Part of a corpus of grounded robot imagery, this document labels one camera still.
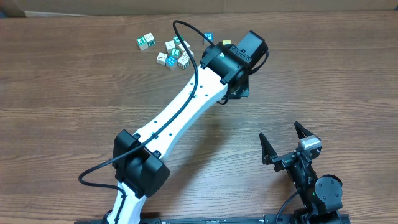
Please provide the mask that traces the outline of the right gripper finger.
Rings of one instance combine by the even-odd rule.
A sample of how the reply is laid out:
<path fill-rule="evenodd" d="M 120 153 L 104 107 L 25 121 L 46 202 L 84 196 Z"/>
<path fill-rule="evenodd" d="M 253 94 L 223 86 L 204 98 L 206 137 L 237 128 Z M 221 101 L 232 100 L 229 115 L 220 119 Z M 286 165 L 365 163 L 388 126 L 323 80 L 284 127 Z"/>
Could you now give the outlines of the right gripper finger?
<path fill-rule="evenodd" d="M 262 147 L 262 163 L 265 165 L 273 164 L 273 160 L 278 157 L 277 153 L 263 133 L 259 134 L 259 139 Z"/>
<path fill-rule="evenodd" d="M 298 138 L 303 139 L 313 135 L 312 132 L 304 128 L 298 121 L 294 123 L 295 130 L 297 132 Z"/>

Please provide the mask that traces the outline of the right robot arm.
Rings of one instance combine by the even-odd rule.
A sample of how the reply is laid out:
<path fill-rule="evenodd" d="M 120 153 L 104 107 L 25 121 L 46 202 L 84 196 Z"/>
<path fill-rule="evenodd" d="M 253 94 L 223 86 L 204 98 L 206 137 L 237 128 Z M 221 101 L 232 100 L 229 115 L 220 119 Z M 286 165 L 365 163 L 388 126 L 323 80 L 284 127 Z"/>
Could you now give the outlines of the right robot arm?
<path fill-rule="evenodd" d="M 275 216 L 279 223 L 282 212 L 296 196 L 301 198 L 303 208 L 297 209 L 289 217 L 288 223 L 343 223 L 339 209 L 343 207 L 343 183 L 335 175 L 318 177 L 312 167 L 322 150 L 322 140 L 294 123 L 299 142 L 293 152 L 279 156 L 263 133 L 259 134 L 262 147 L 262 163 L 273 165 L 274 171 L 286 170 L 296 191 L 282 204 Z"/>

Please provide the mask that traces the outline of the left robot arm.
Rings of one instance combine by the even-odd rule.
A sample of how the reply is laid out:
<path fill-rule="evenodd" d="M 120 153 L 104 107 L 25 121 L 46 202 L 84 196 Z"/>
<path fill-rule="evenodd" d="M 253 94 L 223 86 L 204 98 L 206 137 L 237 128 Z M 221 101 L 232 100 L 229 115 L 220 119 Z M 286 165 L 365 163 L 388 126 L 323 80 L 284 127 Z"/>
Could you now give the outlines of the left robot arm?
<path fill-rule="evenodd" d="M 147 198 L 170 175 L 165 160 L 187 129 L 217 101 L 247 97 L 248 77 L 266 61 L 268 46 L 254 31 L 237 44 L 218 43 L 204 51 L 198 72 L 151 122 L 114 140 L 112 166 L 118 196 L 103 223 L 139 223 Z"/>

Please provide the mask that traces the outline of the yellow block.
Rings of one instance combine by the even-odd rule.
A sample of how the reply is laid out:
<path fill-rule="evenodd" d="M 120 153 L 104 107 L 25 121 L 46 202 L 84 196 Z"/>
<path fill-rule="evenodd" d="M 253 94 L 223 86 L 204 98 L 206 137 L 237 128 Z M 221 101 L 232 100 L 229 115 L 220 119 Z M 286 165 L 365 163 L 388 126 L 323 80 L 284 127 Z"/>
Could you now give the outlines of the yellow block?
<path fill-rule="evenodd" d="M 231 44 L 231 40 L 222 40 L 223 45 Z"/>

